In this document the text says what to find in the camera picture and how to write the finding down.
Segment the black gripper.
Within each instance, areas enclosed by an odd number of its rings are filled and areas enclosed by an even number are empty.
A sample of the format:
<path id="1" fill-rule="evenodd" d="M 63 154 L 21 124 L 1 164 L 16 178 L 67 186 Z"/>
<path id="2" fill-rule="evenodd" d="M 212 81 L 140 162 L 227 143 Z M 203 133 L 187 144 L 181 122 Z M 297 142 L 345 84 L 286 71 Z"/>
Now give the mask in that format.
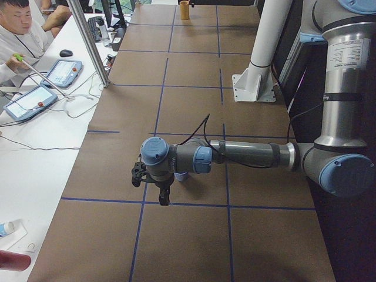
<path id="1" fill-rule="evenodd" d="M 153 175 L 150 177 L 155 185 L 160 188 L 159 203 L 161 206 L 168 206 L 170 204 L 170 186 L 174 182 L 174 174 L 166 173 L 164 175 Z"/>

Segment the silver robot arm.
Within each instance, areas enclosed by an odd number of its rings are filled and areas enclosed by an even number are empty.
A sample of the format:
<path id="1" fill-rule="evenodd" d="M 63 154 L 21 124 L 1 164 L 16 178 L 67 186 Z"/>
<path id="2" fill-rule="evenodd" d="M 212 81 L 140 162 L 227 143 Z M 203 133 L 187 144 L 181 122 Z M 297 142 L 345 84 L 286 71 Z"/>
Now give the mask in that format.
<path id="1" fill-rule="evenodd" d="M 277 145 L 190 136 L 170 145 L 150 137 L 141 145 L 132 184 L 154 183 L 160 190 L 159 203 L 167 206 L 175 174 L 208 173 L 212 163 L 234 162 L 257 169 L 302 170 L 338 197 L 369 189 L 375 164 L 362 153 L 366 143 L 360 136 L 360 113 L 375 42 L 375 2 L 304 1 L 300 41 L 328 45 L 321 134 L 313 143 Z"/>

